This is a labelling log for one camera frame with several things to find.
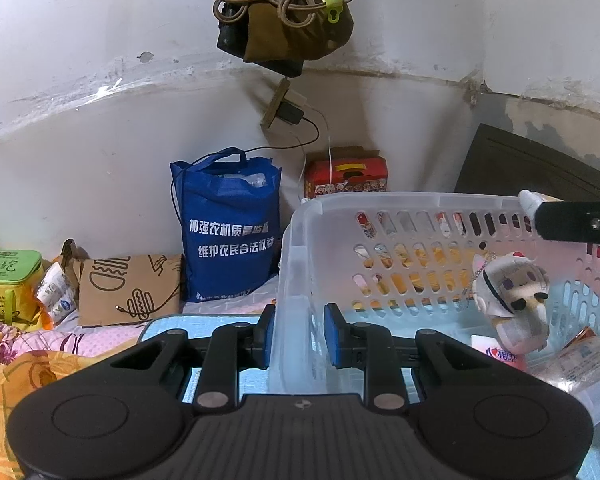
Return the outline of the white Kent cigarette box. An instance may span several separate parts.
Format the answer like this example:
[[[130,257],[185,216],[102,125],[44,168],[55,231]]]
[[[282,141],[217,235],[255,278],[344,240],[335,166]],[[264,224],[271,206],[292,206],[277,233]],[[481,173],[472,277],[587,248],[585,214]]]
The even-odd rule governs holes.
[[[560,198],[530,190],[521,190],[518,193],[518,200],[524,214],[531,221],[532,226],[535,226],[535,215],[541,205],[544,203],[560,202]]]

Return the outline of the white-haired plush doll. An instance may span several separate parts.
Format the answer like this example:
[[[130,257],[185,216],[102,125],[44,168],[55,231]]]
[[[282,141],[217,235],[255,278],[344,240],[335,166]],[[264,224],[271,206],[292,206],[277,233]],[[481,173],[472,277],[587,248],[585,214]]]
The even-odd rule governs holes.
[[[550,280],[522,252],[474,255],[472,299],[500,345],[515,356],[540,351],[550,336]]]

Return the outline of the pink tissue pack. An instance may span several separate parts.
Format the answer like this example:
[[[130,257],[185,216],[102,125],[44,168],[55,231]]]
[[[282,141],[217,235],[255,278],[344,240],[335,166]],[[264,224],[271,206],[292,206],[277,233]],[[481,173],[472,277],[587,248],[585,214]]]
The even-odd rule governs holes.
[[[488,336],[472,335],[470,337],[471,348],[490,356],[492,359],[496,359],[502,363],[505,363],[516,370],[522,370],[523,372],[527,369],[527,363],[524,356],[516,356],[512,352],[504,349],[495,338]]]

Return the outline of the clear plastic perforated basket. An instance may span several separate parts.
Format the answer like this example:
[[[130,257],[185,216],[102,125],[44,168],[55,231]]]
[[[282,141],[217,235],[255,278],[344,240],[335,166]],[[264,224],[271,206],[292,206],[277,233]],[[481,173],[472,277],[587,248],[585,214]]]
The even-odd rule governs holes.
[[[544,240],[518,195],[342,193],[309,200],[283,236],[270,389],[353,390],[349,374],[357,370],[329,363],[326,304],[350,322],[379,324],[396,336],[422,328],[460,341],[492,335],[472,299],[472,259],[510,252],[522,252],[550,280],[550,336],[530,354],[530,365],[550,359],[585,327],[600,336],[600,245]]]

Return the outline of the white bottle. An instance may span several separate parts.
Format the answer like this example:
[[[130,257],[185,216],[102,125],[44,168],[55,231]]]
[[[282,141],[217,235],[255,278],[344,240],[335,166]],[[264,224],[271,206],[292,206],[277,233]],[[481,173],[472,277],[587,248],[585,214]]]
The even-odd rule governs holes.
[[[569,344],[530,373],[566,393],[576,394],[600,381],[600,336],[585,327]]]

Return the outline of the dark wooden headboard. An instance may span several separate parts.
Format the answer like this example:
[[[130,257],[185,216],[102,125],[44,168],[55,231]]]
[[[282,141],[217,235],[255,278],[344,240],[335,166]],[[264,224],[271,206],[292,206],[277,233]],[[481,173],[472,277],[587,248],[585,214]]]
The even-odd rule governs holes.
[[[481,124],[454,191],[515,196],[522,190],[600,202],[600,170],[515,133]]]

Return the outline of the brown paper burger bag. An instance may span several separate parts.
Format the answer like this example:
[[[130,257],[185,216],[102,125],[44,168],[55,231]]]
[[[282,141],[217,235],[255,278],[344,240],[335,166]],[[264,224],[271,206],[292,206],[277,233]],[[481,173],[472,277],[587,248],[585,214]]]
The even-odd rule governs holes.
[[[181,311],[180,255],[89,259],[68,238],[59,261],[76,284],[81,326],[143,323]]]

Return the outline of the blue non-woven shopping bag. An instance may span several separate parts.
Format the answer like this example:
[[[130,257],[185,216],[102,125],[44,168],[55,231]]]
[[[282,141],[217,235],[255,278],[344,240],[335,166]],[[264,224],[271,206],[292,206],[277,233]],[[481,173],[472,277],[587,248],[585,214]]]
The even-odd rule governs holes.
[[[280,235],[282,170],[234,146],[170,170],[187,299],[232,298],[264,284]]]

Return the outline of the red patterned gift box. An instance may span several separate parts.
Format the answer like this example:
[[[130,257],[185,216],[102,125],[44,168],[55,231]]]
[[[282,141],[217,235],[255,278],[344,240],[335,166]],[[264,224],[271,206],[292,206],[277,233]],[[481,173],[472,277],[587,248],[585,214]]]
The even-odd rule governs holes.
[[[310,153],[303,176],[305,198],[343,192],[386,192],[388,166],[378,150],[337,146]]]

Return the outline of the small white snack packet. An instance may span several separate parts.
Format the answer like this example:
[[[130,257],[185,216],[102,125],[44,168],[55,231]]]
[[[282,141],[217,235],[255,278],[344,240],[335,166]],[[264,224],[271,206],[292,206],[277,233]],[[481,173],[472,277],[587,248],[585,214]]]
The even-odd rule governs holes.
[[[42,326],[46,330],[51,330],[76,310],[73,287],[58,262],[46,270],[35,289],[34,299],[40,307]]]

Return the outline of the orange floral bedsheet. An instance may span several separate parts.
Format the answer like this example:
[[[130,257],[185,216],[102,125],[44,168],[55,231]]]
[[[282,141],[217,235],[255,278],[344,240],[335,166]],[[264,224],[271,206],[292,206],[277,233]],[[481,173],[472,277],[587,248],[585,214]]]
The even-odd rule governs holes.
[[[145,325],[82,327],[69,315],[53,330],[24,332],[0,322],[0,479],[23,473],[6,439],[8,415],[28,394],[136,343]]]

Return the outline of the green yellow tin box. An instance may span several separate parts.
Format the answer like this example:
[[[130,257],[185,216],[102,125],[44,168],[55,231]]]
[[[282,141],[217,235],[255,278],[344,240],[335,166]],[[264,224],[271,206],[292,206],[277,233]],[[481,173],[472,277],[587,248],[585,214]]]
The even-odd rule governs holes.
[[[9,325],[35,324],[34,292],[43,275],[42,256],[36,250],[0,249],[0,320]]]

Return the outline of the black charger plug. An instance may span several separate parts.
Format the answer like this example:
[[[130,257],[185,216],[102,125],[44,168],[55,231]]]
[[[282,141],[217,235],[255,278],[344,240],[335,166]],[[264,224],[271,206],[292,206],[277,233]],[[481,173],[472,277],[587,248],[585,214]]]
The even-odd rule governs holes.
[[[275,116],[288,125],[299,125],[304,117],[304,111],[296,104],[283,100],[277,107]]]

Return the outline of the brown hanging bag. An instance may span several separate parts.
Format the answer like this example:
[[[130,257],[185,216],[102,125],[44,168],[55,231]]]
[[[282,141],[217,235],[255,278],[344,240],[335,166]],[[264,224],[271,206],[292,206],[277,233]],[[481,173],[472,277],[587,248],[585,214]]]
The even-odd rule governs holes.
[[[353,0],[213,0],[221,51],[283,76],[299,77],[351,38]]]

